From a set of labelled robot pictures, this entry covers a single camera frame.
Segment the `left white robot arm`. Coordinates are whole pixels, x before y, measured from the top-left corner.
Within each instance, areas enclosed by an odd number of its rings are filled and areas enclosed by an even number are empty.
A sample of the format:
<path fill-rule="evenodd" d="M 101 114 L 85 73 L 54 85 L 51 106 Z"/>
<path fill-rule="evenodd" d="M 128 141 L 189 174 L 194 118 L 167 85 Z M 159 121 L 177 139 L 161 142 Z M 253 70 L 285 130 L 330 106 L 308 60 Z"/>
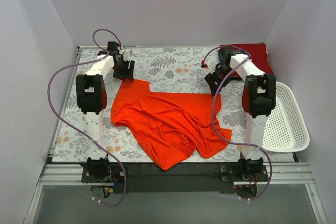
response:
<path fill-rule="evenodd" d="M 112 176 L 108 154 L 104 151 L 103 114 L 108 104 L 104 79 L 112 70 L 113 77 L 121 81 L 134 81 L 134 61 L 131 50 L 118 42 L 108 42 L 107 49 L 98 53 L 98 62 L 84 74 L 76 76 L 77 105 L 81 109 L 91 137 L 87 158 L 88 175 L 100 182 Z"/>

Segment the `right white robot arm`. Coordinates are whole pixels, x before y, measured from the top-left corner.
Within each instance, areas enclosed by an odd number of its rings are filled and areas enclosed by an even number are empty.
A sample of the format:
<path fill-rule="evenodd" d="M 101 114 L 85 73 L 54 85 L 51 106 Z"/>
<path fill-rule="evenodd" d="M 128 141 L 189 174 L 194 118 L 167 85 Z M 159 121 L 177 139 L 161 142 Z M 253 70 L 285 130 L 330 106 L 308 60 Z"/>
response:
<path fill-rule="evenodd" d="M 244 81 L 241 104 L 247 120 L 245 140 L 240 144 L 241 157 L 234 167 L 222 170 L 221 175 L 246 181 L 257 179 L 258 174 L 264 172 L 264 160 L 261 157 L 252 160 L 250 155 L 256 150 L 265 152 L 262 142 L 266 122 L 276 106 L 276 77 L 260 70 L 252 62 L 251 54 L 237 46 L 224 45 L 215 49 L 218 50 L 219 62 L 201 61 L 201 67 L 209 70 L 205 80 L 212 96 L 216 98 L 236 72 Z"/>

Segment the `orange t-shirt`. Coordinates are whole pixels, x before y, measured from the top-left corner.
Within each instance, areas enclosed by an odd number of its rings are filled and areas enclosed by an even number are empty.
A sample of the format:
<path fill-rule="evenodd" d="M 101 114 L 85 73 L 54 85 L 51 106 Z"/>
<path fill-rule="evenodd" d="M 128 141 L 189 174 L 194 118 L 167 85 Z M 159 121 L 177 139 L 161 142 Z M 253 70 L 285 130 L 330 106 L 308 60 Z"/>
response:
<path fill-rule="evenodd" d="M 195 151 L 210 158 L 226 148 L 232 131 L 211 119 L 221 107 L 220 96 L 152 92 L 147 81 L 126 80 L 114 99 L 111 123 L 128 127 L 151 160 L 168 170 Z"/>

